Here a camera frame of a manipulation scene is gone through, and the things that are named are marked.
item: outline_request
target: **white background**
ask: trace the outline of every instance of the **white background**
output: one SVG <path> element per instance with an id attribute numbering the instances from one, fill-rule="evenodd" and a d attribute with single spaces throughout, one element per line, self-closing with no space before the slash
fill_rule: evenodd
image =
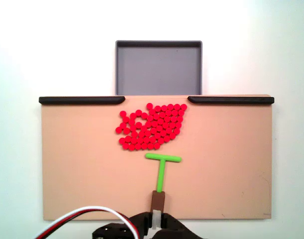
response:
<path id="1" fill-rule="evenodd" d="M 0 0 L 0 239 L 48 224 L 38 97 L 113 95 L 116 40 L 201 40 L 204 94 L 275 97 L 272 219 L 186 226 L 210 239 L 304 239 L 304 0 Z M 50 238 L 91 238 L 102 225 L 69 223 Z"/>

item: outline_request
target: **tan board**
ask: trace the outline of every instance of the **tan board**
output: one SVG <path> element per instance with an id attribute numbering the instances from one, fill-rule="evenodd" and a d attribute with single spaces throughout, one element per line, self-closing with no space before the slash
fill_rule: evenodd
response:
<path id="1" fill-rule="evenodd" d="M 181 133 L 159 150 L 125 151 L 119 112 L 187 104 Z M 186 96 L 126 96 L 120 105 L 42 106 L 45 220 L 98 205 L 131 217 L 149 211 L 159 162 L 166 163 L 164 212 L 178 219 L 271 217 L 271 105 L 196 105 Z M 114 219 L 92 213 L 78 219 Z"/>

